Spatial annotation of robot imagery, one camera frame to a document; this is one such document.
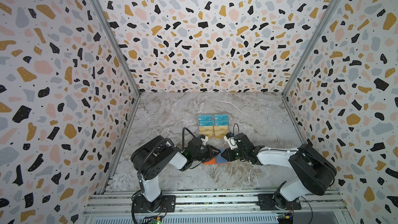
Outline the teal card back left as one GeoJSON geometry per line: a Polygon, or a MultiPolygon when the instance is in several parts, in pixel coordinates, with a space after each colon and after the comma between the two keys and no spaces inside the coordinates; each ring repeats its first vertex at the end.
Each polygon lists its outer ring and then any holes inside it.
{"type": "Polygon", "coordinates": [[[199,115],[198,121],[213,121],[212,115],[199,115]]]}

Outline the teal card back right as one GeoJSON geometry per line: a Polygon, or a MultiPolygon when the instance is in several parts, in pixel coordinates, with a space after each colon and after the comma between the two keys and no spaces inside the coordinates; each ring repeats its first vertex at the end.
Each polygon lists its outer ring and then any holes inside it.
{"type": "Polygon", "coordinates": [[[215,115],[215,120],[216,121],[228,121],[229,115],[228,114],[215,115]]]}

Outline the aluminium corner post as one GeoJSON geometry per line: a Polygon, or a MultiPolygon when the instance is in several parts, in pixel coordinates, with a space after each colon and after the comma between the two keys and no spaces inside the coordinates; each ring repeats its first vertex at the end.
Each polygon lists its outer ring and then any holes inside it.
{"type": "Polygon", "coordinates": [[[129,85],[132,88],[133,95],[136,97],[140,97],[139,89],[138,89],[136,82],[132,76],[132,73],[126,63],[126,60],[122,54],[119,44],[110,28],[109,22],[107,21],[107,19],[105,17],[104,11],[100,5],[99,0],[89,0],[89,2],[92,5],[95,15],[97,16],[98,21],[99,21],[103,31],[105,32],[107,39],[110,42],[110,46],[114,50],[114,52],[116,54],[116,58],[118,59],[120,65],[123,69],[123,72],[129,81],[129,85]]]}
{"type": "Polygon", "coordinates": [[[296,64],[292,72],[290,79],[288,80],[285,89],[283,90],[283,99],[285,99],[288,96],[289,91],[293,88],[294,84],[296,83],[296,80],[300,75],[301,70],[303,69],[304,65],[309,59],[311,51],[313,50],[313,48],[317,44],[318,39],[321,37],[323,31],[327,27],[329,20],[333,17],[340,1],[341,0],[331,0],[331,2],[329,3],[328,8],[325,10],[324,15],[322,16],[318,26],[316,27],[313,36],[309,40],[308,46],[305,48],[301,58],[299,59],[298,63],[296,64]]]}

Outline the gold card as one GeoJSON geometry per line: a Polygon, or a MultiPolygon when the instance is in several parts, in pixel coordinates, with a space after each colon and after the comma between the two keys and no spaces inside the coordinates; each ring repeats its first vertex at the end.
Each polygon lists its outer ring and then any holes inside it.
{"type": "Polygon", "coordinates": [[[207,137],[209,140],[214,139],[214,133],[212,131],[201,132],[200,135],[207,137]]]}
{"type": "Polygon", "coordinates": [[[214,138],[215,139],[223,139],[228,134],[228,131],[215,131],[214,138]]]}
{"type": "Polygon", "coordinates": [[[214,130],[215,131],[226,131],[226,132],[228,132],[229,131],[229,127],[227,126],[227,125],[216,125],[216,126],[214,126],[214,130]]]}
{"type": "Polygon", "coordinates": [[[214,127],[213,126],[200,126],[200,132],[213,132],[214,127]]]}

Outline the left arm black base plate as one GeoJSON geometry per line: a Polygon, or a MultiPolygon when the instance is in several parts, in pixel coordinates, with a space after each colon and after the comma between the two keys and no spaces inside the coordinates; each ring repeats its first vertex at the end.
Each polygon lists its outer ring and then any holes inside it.
{"type": "Polygon", "coordinates": [[[167,212],[173,213],[176,206],[175,195],[160,195],[153,202],[149,202],[142,194],[134,197],[132,210],[134,213],[155,213],[167,212]]]}

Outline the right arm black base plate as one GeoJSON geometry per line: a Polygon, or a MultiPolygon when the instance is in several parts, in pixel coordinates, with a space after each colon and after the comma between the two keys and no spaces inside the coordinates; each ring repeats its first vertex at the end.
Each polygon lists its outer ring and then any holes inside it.
{"type": "Polygon", "coordinates": [[[274,194],[258,194],[257,206],[262,211],[295,211],[302,209],[299,200],[288,202],[281,197],[275,197],[274,194]]]}

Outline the left aluminium corner post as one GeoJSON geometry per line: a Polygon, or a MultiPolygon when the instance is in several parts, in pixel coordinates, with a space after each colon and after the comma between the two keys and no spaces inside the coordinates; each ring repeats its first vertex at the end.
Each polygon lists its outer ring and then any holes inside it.
{"type": "Polygon", "coordinates": [[[110,28],[109,22],[107,21],[107,19],[105,17],[104,11],[100,5],[99,0],[89,0],[89,2],[92,5],[95,15],[97,16],[98,21],[99,21],[103,31],[105,32],[107,39],[110,42],[110,46],[114,50],[114,52],[116,54],[116,58],[118,59],[120,65],[123,69],[123,72],[129,81],[129,85],[132,88],[133,95],[136,97],[140,97],[139,89],[138,89],[136,82],[132,76],[132,73],[126,63],[126,60],[122,54],[119,44],[110,28]]]}

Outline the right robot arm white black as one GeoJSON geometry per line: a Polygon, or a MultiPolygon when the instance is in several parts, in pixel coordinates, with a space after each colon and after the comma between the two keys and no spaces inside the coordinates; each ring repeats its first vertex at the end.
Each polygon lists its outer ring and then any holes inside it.
{"type": "Polygon", "coordinates": [[[284,210],[307,194],[324,195],[335,182],[336,168],[311,145],[282,149],[255,146],[243,133],[227,133],[224,140],[230,148],[221,153],[228,162],[248,161],[259,166],[281,166],[294,171],[296,178],[283,182],[272,196],[277,209],[284,210]]]}

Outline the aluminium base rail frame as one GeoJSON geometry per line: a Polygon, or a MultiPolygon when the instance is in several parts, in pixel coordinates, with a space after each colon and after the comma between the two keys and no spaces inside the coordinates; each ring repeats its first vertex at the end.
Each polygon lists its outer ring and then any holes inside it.
{"type": "Polygon", "coordinates": [[[166,204],[154,213],[138,211],[136,222],[157,217],[156,224],[352,224],[341,195],[299,197],[286,209],[273,206],[272,188],[175,190],[163,193],[166,204]]]}

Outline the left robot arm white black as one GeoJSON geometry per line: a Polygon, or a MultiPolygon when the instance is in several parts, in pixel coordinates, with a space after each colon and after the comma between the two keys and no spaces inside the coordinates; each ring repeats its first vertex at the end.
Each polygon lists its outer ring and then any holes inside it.
{"type": "Polygon", "coordinates": [[[137,171],[144,206],[156,211],[162,203],[162,192],[158,175],[167,165],[179,171],[193,169],[193,162],[206,163],[222,151],[211,145],[204,145],[200,136],[193,137],[185,149],[179,149],[171,139],[157,136],[136,150],[131,162],[137,171]]]}

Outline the orange card holder wallet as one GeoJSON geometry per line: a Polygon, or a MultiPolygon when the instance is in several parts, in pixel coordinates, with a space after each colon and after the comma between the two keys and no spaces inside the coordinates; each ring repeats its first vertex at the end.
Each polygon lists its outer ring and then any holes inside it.
{"type": "Polygon", "coordinates": [[[224,157],[221,156],[221,154],[218,154],[215,158],[211,159],[208,162],[205,162],[205,165],[209,164],[227,164],[229,163],[228,160],[226,160],[224,157]]]}

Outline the teal card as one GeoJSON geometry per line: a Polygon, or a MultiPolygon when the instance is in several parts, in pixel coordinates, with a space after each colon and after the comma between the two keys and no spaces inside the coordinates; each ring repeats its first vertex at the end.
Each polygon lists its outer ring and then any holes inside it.
{"type": "Polygon", "coordinates": [[[215,126],[228,126],[228,120],[215,120],[215,126]]]}
{"type": "Polygon", "coordinates": [[[198,121],[213,121],[212,115],[199,115],[198,121]]]}
{"type": "Polygon", "coordinates": [[[229,115],[228,114],[215,115],[215,120],[216,121],[228,121],[229,115]]]}
{"type": "Polygon", "coordinates": [[[212,127],[214,125],[214,122],[213,121],[202,120],[202,121],[199,121],[199,125],[201,127],[212,127]]]}

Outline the right aluminium corner post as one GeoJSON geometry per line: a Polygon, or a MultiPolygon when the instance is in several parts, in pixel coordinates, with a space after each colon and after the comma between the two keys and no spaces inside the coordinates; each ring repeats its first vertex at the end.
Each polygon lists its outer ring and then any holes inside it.
{"type": "Polygon", "coordinates": [[[309,40],[308,46],[305,48],[301,58],[299,59],[298,63],[296,64],[292,72],[290,79],[288,80],[285,89],[283,90],[283,99],[285,99],[288,96],[289,91],[293,88],[294,84],[296,83],[296,80],[300,75],[301,70],[303,69],[304,65],[309,59],[311,51],[313,50],[313,48],[317,44],[318,39],[321,37],[323,31],[327,27],[329,20],[333,17],[340,1],[341,0],[331,0],[331,2],[329,3],[328,8],[325,10],[324,15],[322,16],[318,26],[316,27],[313,36],[309,40]]]}

